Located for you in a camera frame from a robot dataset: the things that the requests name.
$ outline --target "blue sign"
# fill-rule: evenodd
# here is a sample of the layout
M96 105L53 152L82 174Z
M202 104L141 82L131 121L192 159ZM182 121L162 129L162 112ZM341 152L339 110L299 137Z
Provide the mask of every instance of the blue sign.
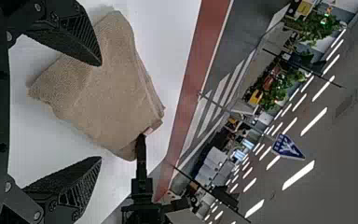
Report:
M288 159L305 160L304 154L301 153L300 149L298 149L292 139L281 133L278 135L274 146L272 146L272 152Z

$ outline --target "red stripe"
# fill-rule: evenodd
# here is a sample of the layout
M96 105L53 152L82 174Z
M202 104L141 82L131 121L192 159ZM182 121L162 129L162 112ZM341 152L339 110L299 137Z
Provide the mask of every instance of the red stripe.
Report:
M197 94L205 80L229 4L230 0L202 0L201 2L200 14L173 123L171 140L167 155L161 165L155 201L161 199L168 190L173 175L172 167L180 159L186 135L197 108Z

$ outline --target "white table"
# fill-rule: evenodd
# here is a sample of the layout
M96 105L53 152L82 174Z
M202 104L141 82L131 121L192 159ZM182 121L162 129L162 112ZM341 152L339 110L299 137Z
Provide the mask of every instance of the white table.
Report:
M93 21L113 10L122 11L135 33L145 67L166 106L164 124L147 138L147 169L164 158L197 22L200 0L80 0ZM8 172L20 187L89 156L103 165L89 207L77 223L101 223L127 197L135 162L123 161L93 145L48 106L27 97L29 83L52 64L59 53L26 36L9 51L11 69L10 158Z

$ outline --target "ceiling light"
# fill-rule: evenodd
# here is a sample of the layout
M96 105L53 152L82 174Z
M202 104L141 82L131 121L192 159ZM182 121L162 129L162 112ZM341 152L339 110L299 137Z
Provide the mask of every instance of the ceiling light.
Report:
M232 193L238 186L238 183L234 185L234 187L232 187L232 189L229 191L229 193Z
M272 129L274 129L274 128L275 128L275 125L272 125L272 127L269 128L267 134L269 134L272 131Z
M242 170L245 171L246 168L248 168L249 164L251 164L250 162L248 162L245 166L243 166Z
M331 53L327 56L326 60L329 61L331 59L331 57L333 57L333 55L336 53L336 51L339 49L339 47L341 47L342 43L344 42L344 39L341 39L341 41L339 41L338 45L333 49L333 51L331 51Z
M258 209L263 207L263 204L264 204L264 199L261 200L259 203L257 203L255 206L253 206L251 209L249 209L249 211L246 212L245 218L248 218L253 213L257 212Z
M298 93L299 90L300 90L300 88L298 87L297 90L295 91L295 93L293 93L293 95L289 98L289 102L291 102L293 100L293 98L295 98L295 96L296 96L296 94Z
M234 175L236 175L239 171L240 171L240 169L238 169L238 170L234 173Z
M269 148L267 148L267 150L263 153L263 155L261 155L261 157L260 157L260 161L262 161L266 156L267 156L267 154L269 153L269 151L271 150L271 148L272 147L269 147Z
M223 215L223 211L221 211L219 214L217 214L217 216L214 218L214 220L217 220L218 218L220 218Z
M307 97L307 94L305 93L303 95L303 97L301 97L301 99L297 102L297 104L295 105L295 107L293 107L293 112L295 112L297 110L297 108L301 105L301 103L305 100L305 98Z
M253 167L251 167L248 172L246 172L246 174L243 175L242 179L246 178L246 176L248 176L248 174L250 174L253 171Z
M255 146L253 152L255 152L259 146L260 146L260 143L257 143L257 145Z
M249 157L243 161L242 165L244 165L248 160L249 160Z
M318 122L319 119L321 119L324 114L327 112L327 107L321 111L321 113L318 114L318 116L316 116L316 118L314 118L308 125L307 127L305 127L305 129L301 132L300 136L303 136L316 122Z
M287 132L289 132L289 130L292 128L293 125L295 125L295 123L297 122L297 117L295 117L292 122L290 122L289 125L287 125L286 129L283 131L282 134L286 134Z
M236 175L236 176L234 177L234 179L232 180L232 183L234 183L234 182L238 179L238 176L239 176L239 175Z
M315 94L315 96L313 96L312 102L315 102L315 101L318 99L318 97L327 89L327 87L330 85L330 83L331 83L332 81L334 81L334 78L336 78L336 76L330 77L330 79L328 80L328 82L326 82L326 83L324 84L324 86Z
M274 120L277 119L282 112L283 112L283 110L280 110L279 113L277 114L277 116L275 116Z
M286 112L292 107L292 104L286 107L286 109L283 111L282 117L286 114Z
M272 137L275 135L275 133L277 133L279 130L280 130L280 128L283 126L283 122L281 122L279 125L278 125L278 127L275 129L275 131L272 133Z
M255 181L256 181L256 178L253 179L253 180L243 189L243 192L246 192L249 188L251 188L251 187L254 185Z
M267 170L269 170L269 168L271 168L280 158L281 158L280 156L276 156L276 157L274 158L274 160L272 160L272 161L268 164Z
M304 85L304 87L301 89L301 92L303 92L312 82L312 80L315 78L315 76L312 76L310 79L308 79L308 82Z
M326 69L324 69L324 73L322 74L322 76L324 76L328 70L330 70L331 67L333 67L333 65L337 62L337 60L339 59L339 54L336 56L336 58L334 58L334 60L327 66Z
M314 165L315 165L315 161L308 163L308 165L306 165L304 168L302 168L300 171L298 171L295 175L293 175L288 180L286 180L286 182L284 182L284 184L283 184L282 190L286 190L287 188L292 186L294 183L296 183L297 180L299 180L301 177L303 177L304 175L309 173L311 170L313 170Z
M255 153L256 156L258 155L258 153L260 153L261 150L263 150L263 147L264 147L265 145L266 145L266 144L263 144L263 146L261 146L261 147L257 150L257 152Z
M219 206L216 206L214 209L212 209L212 212L211 213L214 213L214 211L216 211L216 209L218 208Z
M336 43L338 42L338 40L345 34L345 32L347 32L347 29L344 29L341 34L339 34L339 36L337 37L337 39L333 42L333 44L330 46L330 48L332 49Z

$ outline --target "folded towel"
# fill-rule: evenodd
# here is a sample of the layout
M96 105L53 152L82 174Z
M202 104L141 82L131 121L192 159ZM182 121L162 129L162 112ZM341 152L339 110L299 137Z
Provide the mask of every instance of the folded towel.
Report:
M62 55L42 73L28 94L49 104L92 141L127 161L136 159L137 136L156 130L164 106L134 42L130 24L114 11L95 27L103 65L93 67Z

